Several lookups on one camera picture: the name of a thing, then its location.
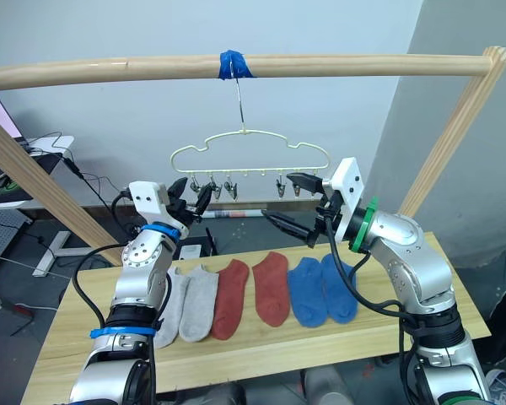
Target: wooden table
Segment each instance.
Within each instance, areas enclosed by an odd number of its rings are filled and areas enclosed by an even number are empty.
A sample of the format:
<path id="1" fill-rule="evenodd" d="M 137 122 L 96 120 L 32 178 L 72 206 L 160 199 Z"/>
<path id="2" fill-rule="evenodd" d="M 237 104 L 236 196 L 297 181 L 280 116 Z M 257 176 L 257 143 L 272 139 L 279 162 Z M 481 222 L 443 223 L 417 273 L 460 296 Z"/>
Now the wooden table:
<path id="1" fill-rule="evenodd" d="M 442 252 L 442 248 L 428 233 L 426 239 Z M 293 247 L 277 249 L 288 258 L 294 268 L 302 257 L 321 259 L 329 253 L 328 245 L 315 249 Z M 358 262 L 361 255 L 350 252 L 341 244 L 340 255 L 348 264 Z M 199 263 L 207 270 L 217 272 L 233 258 L 250 267 L 260 262 L 269 251 L 252 251 L 236 255 L 203 257 L 175 262 L 187 273 Z M 115 288 L 120 268 L 105 268 L 82 272 L 79 281 L 104 314 L 108 312 L 110 297 Z M 489 335 L 471 297 L 457 274 L 454 275 L 455 294 L 465 328 L 474 338 Z M 316 365 L 326 365 L 352 359 L 390 354 L 397 351 L 397 321 L 378 315 L 360 306 L 356 318 L 347 325 L 328 320 L 313 329 L 301 327 L 292 311 L 280 327 L 269 327 L 255 311 L 253 273 L 245 288 L 245 306 L 242 321 L 235 335 L 227 341 L 207 337 L 199 343 L 186 343 L 178 337 L 174 343 L 156 351 L 157 390 L 169 392 L 195 386 L 206 386 L 259 375 L 269 375 Z M 395 298 L 385 270 L 372 258 L 358 272 L 358 289 L 371 300 Z M 78 377 L 92 347 L 88 337 L 97 327 L 96 319 L 86 304 L 77 297 L 72 285 L 64 295 L 57 315 L 30 382 L 24 393 L 23 404 L 52 404 L 67 402 L 69 392 Z"/>

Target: hook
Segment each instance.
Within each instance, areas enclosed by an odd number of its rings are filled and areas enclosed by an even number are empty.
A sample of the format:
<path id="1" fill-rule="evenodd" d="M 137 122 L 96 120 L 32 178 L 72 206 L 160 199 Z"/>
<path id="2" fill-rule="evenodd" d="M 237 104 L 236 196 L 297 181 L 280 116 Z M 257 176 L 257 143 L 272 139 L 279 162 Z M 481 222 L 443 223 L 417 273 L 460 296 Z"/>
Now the hook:
<path id="1" fill-rule="evenodd" d="M 276 187 L 277 187 L 277 194 L 279 195 L 279 198 L 283 198 L 285 195 L 285 186 L 286 183 L 283 183 L 282 180 L 283 176 L 279 174 L 279 179 L 276 179 Z"/>
<path id="2" fill-rule="evenodd" d="M 233 198 L 233 200 L 236 201 L 236 198 L 238 198 L 238 183 L 234 183 L 230 178 L 230 175 L 227 175 L 227 181 L 224 184 L 225 190 L 229 192 L 229 195 Z"/>
<path id="3" fill-rule="evenodd" d="M 219 199 L 219 196 L 221 196 L 221 186 L 218 186 L 216 184 L 212 173 L 210 173 L 210 188 L 212 188 L 213 196 L 217 201 Z"/>
<path id="4" fill-rule="evenodd" d="M 238 94 L 238 106 L 240 108 L 240 120 L 242 121 L 242 132 L 247 133 L 247 131 L 245 130 L 244 109 L 242 108 L 242 96 L 240 95 L 240 83 L 238 83 L 238 78 L 234 77 L 232 58 L 229 61 L 229 65 L 230 65 L 230 77 L 236 80 L 236 93 Z"/>
<path id="5" fill-rule="evenodd" d="M 195 177 L 195 173 L 193 173 L 191 175 L 191 184 L 189 185 L 189 187 L 196 193 L 198 194 L 199 191 L 201 190 L 201 186 L 199 185 L 199 182 L 196 180 L 196 177 Z"/>

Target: gray wall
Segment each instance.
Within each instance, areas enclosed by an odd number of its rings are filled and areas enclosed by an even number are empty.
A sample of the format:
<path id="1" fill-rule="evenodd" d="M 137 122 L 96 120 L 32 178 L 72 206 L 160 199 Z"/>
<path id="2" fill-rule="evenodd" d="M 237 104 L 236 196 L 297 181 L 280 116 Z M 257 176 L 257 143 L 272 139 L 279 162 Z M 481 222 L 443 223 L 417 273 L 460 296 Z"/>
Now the gray wall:
<path id="1" fill-rule="evenodd" d="M 243 53 L 405 53 L 422 1 L 0 0 L 0 66 L 98 57 Z M 292 143 L 318 143 L 334 162 L 373 163 L 397 78 L 258 78 L 241 81 L 248 128 L 280 132 Z M 117 186 L 169 183 L 179 174 L 170 154 L 204 138 L 240 129 L 231 81 L 176 80 L 80 84 L 0 92 L 27 137 L 73 135 L 83 171 Z M 184 154 L 183 169 L 318 165 L 321 156 L 287 155 L 261 136 L 213 143 L 211 153 Z M 83 205 L 99 204 L 66 169 L 57 181 Z M 275 174 L 236 176 L 241 201 L 277 199 Z M 207 182 L 206 176 L 198 180 Z M 104 197 L 116 192 L 105 184 Z M 308 198 L 309 193 L 302 193 Z M 193 198 L 188 188 L 188 198 Z M 287 199 L 294 199 L 287 186 Z M 223 191 L 222 201 L 229 200 Z"/>
<path id="2" fill-rule="evenodd" d="M 506 0 L 425 0 L 409 53 L 482 54 L 506 46 Z M 442 132 L 462 78 L 402 78 L 366 197 L 396 211 Z M 479 265 L 506 247 L 506 70 L 417 213 L 455 264 Z"/>

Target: sock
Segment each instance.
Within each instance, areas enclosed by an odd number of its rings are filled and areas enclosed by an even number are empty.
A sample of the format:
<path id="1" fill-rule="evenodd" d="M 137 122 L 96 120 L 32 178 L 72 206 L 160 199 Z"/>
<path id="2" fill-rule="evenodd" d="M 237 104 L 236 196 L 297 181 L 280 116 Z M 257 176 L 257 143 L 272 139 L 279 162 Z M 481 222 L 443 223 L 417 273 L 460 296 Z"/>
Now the sock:
<path id="1" fill-rule="evenodd" d="M 219 276 L 207 272 L 202 264 L 187 276 L 190 280 L 178 331 L 182 339 L 192 343 L 204 339 L 210 332 Z"/>
<path id="2" fill-rule="evenodd" d="M 344 262 L 341 262 L 341 264 L 346 274 L 349 274 L 353 269 Z M 350 322 L 356 316 L 358 302 L 341 280 L 331 254 L 324 256 L 321 266 L 328 314 L 337 323 Z M 353 278 L 353 286 L 356 287 L 356 276 Z"/>
<path id="3" fill-rule="evenodd" d="M 294 316 L 303 327 L 318 327 L 328 317 L 322 293 L 322 268 L 311 257 L 303 257 L 299 265 L 288 272 L 288 289 Z"/>
<path id="4" fill-rule="evenodd" d="M 287 258 L 275 251 L 253 266 L 256 313 L 271 327 L 284 323 L 290 311 L 287 270 Z"/>
<path id="5" fill-rule="evenodd" d="M 159 320 L 163 323 L 153 338 L 153 344 L 156 348 L 164 348 L 175 340 L 182 317 L 187 285 L 189 284 L 189 277 L 179 274 L 178 268 L 171 267 L 168 273 L 172 287 L 167 307 L 159 317 Z"/>
<path id="6" fill-rule="evenodd" d="M 242 318 L 245 282 L 250 269 L 244 262 L 233 259 L 218 274 L 218 295 L 213 314 L 212 336 L 219 340 L 227 340 L 234 335 Z"/>

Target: blue ring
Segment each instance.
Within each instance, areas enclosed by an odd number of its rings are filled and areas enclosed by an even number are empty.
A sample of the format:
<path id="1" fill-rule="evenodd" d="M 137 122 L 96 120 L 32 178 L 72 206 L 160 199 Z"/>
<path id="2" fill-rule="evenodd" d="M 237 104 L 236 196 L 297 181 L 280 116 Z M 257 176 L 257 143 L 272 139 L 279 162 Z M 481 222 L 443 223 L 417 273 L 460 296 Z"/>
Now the blue ring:
<path id="1" fill-rule="evenodd" d="M 93 339 L 103 335 L 113 333 L 135 333 L 137 335 L 155 336 L 155 329 L 152 327 L 104 327 L 103 329 L 93 329 L 90 337 Z"/>
<path id="2" fill-rule="evenodd" d="M 169 226 L 158 225 L 158 224 L 148 224 L 144 225 L 141 230 L 157 230 L 162 234 L 166 234 L 170 239 L 176 243 L 180 240 L 180 231 L 175 228 L 170 228 Z"/>

